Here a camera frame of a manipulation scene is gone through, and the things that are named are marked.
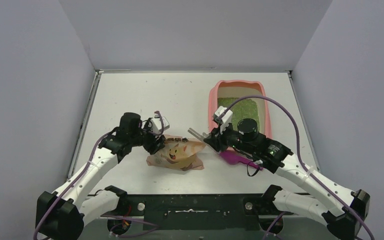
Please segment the white bag clip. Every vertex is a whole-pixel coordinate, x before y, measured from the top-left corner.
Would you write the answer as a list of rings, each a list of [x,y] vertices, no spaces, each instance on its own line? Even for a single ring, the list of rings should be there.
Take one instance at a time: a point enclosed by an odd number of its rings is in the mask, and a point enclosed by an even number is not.
[[[192,136],[194,136],[196,139],[200,140],[201,142],[204,141],[205,138],[207,138],[209,135],[205,132],[199,133],[198,131],[194,130],[193,128],[189,128],[187,130]]]

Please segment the purple litter scoop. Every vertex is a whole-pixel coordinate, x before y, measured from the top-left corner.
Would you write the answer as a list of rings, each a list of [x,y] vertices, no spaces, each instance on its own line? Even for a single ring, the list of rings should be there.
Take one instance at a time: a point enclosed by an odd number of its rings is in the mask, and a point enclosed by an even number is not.
[[[238,155],[232,151],[227,150],[224,152],[220,152],[218,155],[221,157],[221,159],[223,159],[226,163],[228,163],[230,165],[242,164],[244,166],[252,167],[252,168],[257,169],[257,170],[263,169],[263,168],[259,167],[258,165],[256,165],[250,159],[245,158],[243,156],[240,156],[240,155]]]

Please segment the beige cat litter bag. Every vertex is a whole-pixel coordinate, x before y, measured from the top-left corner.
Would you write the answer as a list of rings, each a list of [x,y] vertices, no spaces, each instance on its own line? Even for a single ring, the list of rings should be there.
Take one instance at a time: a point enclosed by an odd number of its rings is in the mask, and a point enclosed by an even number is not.
[[[203,170],[204,164],[198,153],[206,145],[196,138],[166,134],[164,148],[146,159],[148,166],[168,168],[179,171]]]

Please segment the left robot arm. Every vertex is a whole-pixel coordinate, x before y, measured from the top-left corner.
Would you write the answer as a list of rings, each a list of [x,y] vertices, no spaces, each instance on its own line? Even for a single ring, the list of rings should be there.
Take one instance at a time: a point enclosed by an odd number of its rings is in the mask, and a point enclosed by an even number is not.
[[[91,198],[88,195],[134,147],[143,147],[151,155],[161,150],[169,128],[169,121],[159,111],[147,120],[137,113],[124,113],[119,125],[95,142],[78,172],[53,192],[44,191],[38,197],[32,238],[42,234],[47,240],[77,240],[84,227],[104,213],[125,213],[128,200],[118,188],[111,186]]]

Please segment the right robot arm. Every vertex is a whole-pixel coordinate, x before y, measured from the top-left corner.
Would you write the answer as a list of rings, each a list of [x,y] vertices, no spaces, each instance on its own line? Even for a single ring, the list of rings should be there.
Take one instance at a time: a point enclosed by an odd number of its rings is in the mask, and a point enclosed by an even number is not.
[[[354,240],[369,211],[370,195],[351,190],[330,180],[313,167],[300,163],[298,155],[280,142],[258,131],[257,122],[246,118],[234,130],[231,123],[213,128],[203,142],[218,153],[232,148],[256,165],[283,177],[306,191],[298,195],[277,185],[270,185],[261,199],[269,214],[277,210],[312,219],[340,240]]]

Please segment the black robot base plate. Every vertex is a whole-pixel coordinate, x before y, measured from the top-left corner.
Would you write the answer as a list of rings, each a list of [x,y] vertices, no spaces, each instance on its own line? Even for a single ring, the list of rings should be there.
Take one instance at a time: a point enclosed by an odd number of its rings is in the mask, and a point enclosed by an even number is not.
[[[159,230],[258,231],[280,214],[261,193],[246,194],[128,194],[111,216],[142,217]]]

